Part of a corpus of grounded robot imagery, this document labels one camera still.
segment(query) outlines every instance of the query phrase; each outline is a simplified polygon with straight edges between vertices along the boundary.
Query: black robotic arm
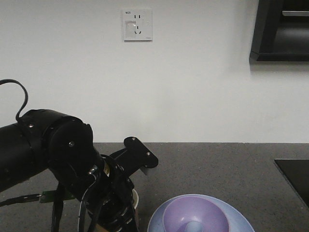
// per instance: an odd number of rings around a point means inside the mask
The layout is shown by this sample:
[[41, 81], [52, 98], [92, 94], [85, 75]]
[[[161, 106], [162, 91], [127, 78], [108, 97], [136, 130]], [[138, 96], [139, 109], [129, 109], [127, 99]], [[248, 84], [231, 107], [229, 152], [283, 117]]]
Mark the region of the black robotic arm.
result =
[[69, 191], [81, 202], [78, 232], [84, 231], [87, 209], [96, 224], [109, 232], [138, 232], [130, 180], [137, 169], [153, 168], [158, 159], [137, 138], [125, 139], [125, 148], [110, 156], [93, 147], [90, 125], [53, 110], [30, 110], [17, 123], [0, 128], [0, 192], [50, 169], [59, 181], [54, 201], [52, 231], [58, 230], [63, 192]]

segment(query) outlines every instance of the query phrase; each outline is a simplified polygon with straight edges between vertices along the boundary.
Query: plastic bowl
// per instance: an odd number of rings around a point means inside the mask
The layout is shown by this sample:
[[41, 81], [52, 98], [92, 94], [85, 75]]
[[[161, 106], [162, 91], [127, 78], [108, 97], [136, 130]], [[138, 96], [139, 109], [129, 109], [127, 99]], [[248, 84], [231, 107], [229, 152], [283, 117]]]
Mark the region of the plastic bowl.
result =
[[204, 232], [229, 232], [224, 212], [198, 196], [183, 196], [171, 201], [163, 213], [164, 232], [185, 232], [190, 222], [198, 222]]

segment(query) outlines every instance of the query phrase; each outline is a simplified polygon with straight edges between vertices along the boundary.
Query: wire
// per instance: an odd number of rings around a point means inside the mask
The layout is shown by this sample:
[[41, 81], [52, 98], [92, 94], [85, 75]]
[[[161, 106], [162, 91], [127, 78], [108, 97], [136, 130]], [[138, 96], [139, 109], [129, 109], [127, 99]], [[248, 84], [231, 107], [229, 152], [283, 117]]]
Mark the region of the wire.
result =
[[98, 222], [98, 217], [99, 217], [100, 212], [101, 212], [101, 208], [104, 205], [104, 201], [105, 201], [104, 199], [99, 200], [98, 205], [96, 206], [96, 209], [94, 211], [94, 214], [92, 215], [92, 219], [91, 219], [91, 222], [90, 222], [90, 225], [89, 225], [87, 232], [93, 232], [95, 230], [96, 224]]
[[88, 198], [92, 192], [92, 190], [96, 187], [96, 185], [99, 183], [101, 175], [100, 172], [98, 172], [98, 176], [95, 176], [92, 174], [92, 176], [95, 178], [94, 182], [86, 189], [86, 191], [83, 194], [81, 205], [79, 208], [79, 214], [78, 214], [78, 232], [84, 232], [84, 222], [85, 222], [85, 215], [86, 215], [86, 204], [88, 202]]
[[63, 198], [65, 187], [59, 182], [54, 195], [53, 215], [52, 215], [52, 232], [59, 231], [60, 220], [63, 211]]
[[16, 121], [20, 122], [20, 112], [25, 108], [25, 106], [28, 103], [28, 92], [27, 92], [26, 88], [20, 82], [18, 82], [16, 80], [13, 80], [13, 79], [3, 79], [3, 80], [0, 80], [0, 85], [6, 84], [6, 83], [15, 83], [15, 84], [20, 85], [21, 88], [23, 89], [24, 93], [25, 93], [24, 103], [22, 104], [22, 106], [20, 107], [20, 109], [18, 110], [18, 112], [17, 112], [17, 114], [15, 116]]
[[40, 199], [40, 194], [31, 194], [31, 195], [24, 195], [20, 197], [14, 197], [7, 199], [3, 202], [0, 202], [0, 207], [5, 206], [5, 205], [11, 205], [11, 204], [16, 204], [16, 203], [27, 203], [27, 202], [36, 202]]

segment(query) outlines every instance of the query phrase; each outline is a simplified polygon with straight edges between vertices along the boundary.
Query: countertop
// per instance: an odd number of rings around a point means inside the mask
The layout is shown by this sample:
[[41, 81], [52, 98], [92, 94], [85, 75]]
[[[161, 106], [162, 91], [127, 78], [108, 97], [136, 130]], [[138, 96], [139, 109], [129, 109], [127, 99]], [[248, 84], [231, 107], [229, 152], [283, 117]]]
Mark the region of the countertop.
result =
[[[275, 158], [308, 159], [309, 144], [147, 143], [159, 165], [146, 176], [131, 176], [139, 194], [140, 232], [166, 200], [182, 194], [209, 195], [239, 210], [256, 232], [307, 232], [309, 210], [274, 164]], [[102, 154], [122, 143], [97, 143]], [[49, 170], [0, 193], [0, 201], [55, 190]], [[65, 201], [60, 231], [75, 232], [79, 202]], [[50, 231], [52, 203], [24, 203], [0, 208], [0, 231]]]

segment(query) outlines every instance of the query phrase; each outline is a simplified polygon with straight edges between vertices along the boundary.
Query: electrical outlet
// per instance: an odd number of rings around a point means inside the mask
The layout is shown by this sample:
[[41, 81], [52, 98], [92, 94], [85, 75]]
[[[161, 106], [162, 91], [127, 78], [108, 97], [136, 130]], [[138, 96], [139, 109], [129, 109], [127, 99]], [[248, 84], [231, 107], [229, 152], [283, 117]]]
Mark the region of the electrical outlet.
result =
[[124, 41], [153, 40], [153, 14], [151, 9], [122, 11]]

